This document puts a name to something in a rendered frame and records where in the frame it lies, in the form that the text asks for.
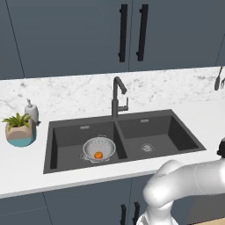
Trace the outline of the white metal colander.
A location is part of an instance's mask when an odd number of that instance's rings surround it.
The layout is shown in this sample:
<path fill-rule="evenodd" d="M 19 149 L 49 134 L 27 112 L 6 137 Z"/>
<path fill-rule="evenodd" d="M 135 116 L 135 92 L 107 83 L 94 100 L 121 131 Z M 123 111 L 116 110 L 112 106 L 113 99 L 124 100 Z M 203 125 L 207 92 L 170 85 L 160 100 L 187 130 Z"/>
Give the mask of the white metal colander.
<path fill-rule="evenodd" d="M 80 155 L 80 158 L 91 161 L 92 163 L 107 162 L 114 155 L 115 150 L 115 143 L 105 135 L 100 134 L 98 137 L 89 139 L 83 145 L 83 153 Z M 94 154 L 97 151 L 101 151 L 103 153 L 103 157 L 101 159 L 94 157 Z"/>

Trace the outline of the dark grey double sink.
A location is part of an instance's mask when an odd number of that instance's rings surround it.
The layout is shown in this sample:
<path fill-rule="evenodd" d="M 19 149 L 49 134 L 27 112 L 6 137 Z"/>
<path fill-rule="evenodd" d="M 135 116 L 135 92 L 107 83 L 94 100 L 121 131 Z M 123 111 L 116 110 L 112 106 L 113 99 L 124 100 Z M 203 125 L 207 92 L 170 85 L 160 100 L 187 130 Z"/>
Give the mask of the dark grey double sink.
<path fill-rule="evenodd" d="M 44 172 L 101 165 L 83 156 L 84 144 L 95 137 L 110 139 L 116 148 L 104 165 L 206 149 L 172 110 L 122 114 L 116 119 L 102 116 L 58 120 L 48 126 Z"/>

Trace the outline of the dark grey sink faucet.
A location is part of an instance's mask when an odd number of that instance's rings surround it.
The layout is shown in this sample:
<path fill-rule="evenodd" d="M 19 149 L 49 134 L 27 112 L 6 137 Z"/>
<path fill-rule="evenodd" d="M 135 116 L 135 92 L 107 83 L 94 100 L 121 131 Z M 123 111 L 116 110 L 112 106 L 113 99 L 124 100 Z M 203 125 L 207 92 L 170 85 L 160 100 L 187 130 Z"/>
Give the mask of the dark grey sink faucet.
<path fill-rule="evenodd" d="M 115 119 L 118 117 L 118 112 L 124 112 L 128 110 L 128 104 L 124 106 L 119 106 L 118 100 L 118 89 L 121 90 L 121 94 L 125 95 L 127 93 L 127 88 L 121 81 L 121 79 L 116 76 L 113 79 L 113 89 L 112 89 L 112 118 Z"/>

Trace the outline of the green plant in pot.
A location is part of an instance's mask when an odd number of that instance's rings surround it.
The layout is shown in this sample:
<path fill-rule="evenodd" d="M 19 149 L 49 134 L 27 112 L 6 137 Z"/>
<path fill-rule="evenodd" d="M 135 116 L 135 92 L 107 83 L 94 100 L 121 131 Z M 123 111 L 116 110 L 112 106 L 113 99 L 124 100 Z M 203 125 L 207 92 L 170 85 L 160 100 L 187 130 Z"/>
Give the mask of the green plant in pot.
<path fill-rule="evenodd" d="M 25 113 L 3 119 L 5 126 L 5 137 L 9 144 L 14 147 L 27 147 L 36 140 L 36 124 L 32 116 Z"/>

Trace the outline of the blue-grey lower cupboard door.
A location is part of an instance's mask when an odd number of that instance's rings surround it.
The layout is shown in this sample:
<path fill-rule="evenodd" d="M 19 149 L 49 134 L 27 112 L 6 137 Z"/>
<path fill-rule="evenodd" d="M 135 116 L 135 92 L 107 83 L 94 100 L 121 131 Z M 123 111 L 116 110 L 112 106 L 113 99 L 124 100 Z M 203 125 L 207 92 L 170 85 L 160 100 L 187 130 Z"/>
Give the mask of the blue-grey lower cupboard door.
<path fill-rule="evenodd" d="M 53 225 L 120 225 L 121 205 L 129 207 L 131 179 L 44 192 Z"/>
<path fill-rule="evenodd" d="M 143 189 L 145 185 L 148 183 L 148 181 L 151 179 L 151 177 L 152 177 L 152 174 L 132 178 L 127 225 L 134 225 L 133 218 L 134 218 L 134 203 L 135 202 L 138 202 L 140 204 L 139 217 L 147 209 L 148 205 L 143 198 Z"/>
<path fill-rule="evenodd" d="M 43 193 L 0 199 L 0 225 L 52 225 Z"/>

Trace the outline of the white soap dispenser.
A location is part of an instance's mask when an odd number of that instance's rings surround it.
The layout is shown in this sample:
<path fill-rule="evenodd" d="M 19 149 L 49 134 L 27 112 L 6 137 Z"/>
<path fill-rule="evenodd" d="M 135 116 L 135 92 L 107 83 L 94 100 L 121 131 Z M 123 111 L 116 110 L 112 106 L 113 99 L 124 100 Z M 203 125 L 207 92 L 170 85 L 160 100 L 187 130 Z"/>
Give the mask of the white soap dispenser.
<path fill-rule="evenodd" d="M 25 107 L 25 113 L 28 113 L 31 116 L 31 119 L 35 122 L 37 126 L 40 124 L 38 107 L 37 105 L 32 104 L 29 98 L 27 99 L 27 106 Z"/>

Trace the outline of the dark hanging spoon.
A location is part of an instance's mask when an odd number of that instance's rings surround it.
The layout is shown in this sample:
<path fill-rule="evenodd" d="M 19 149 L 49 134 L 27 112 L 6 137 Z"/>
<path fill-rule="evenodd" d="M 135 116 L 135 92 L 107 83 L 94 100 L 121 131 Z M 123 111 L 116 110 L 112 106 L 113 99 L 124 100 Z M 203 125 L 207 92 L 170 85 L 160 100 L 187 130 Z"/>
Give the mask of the dark hanging spoon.
<path fill-rule="evenodd" d="M 215 91 L 218 91 L 219 86 L 220 86 L 220 80 L 221 80 L 220 76 L 221 76 L 222 69 L 223 69 L 223 66 L 220 67 L 219 74 L 218 74 L 218 76 L 215 79 L 215 83 L 214 83 L 214 90 Z"/>

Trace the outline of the narrow blue-grey upper cupboard door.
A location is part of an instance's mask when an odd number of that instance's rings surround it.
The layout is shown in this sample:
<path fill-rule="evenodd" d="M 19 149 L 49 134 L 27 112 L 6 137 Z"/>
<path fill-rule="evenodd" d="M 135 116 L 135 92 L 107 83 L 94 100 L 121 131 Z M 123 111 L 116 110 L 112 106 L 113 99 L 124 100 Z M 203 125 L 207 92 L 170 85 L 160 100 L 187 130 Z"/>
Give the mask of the narrow blue-grey upper cupboard door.
<path fill-rule="evenodd" d="M 23 78 L 5 0 L 0 0 L 0 80 Z"/>

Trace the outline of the wide blue-grey upper cupboard door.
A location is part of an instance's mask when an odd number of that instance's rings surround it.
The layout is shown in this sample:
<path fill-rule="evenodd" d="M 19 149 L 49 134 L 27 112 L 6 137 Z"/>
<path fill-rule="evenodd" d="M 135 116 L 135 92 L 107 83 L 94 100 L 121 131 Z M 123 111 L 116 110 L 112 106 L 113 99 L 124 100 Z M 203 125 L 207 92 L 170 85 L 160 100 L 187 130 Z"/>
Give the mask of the wide blue-grey upper cupboard door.
<path fill-rule="evenodd" d="M 25 77 L 128 71 L 132 0 L 6 0 Z M 127 5 L 120 62 L 120 7 Z"/>

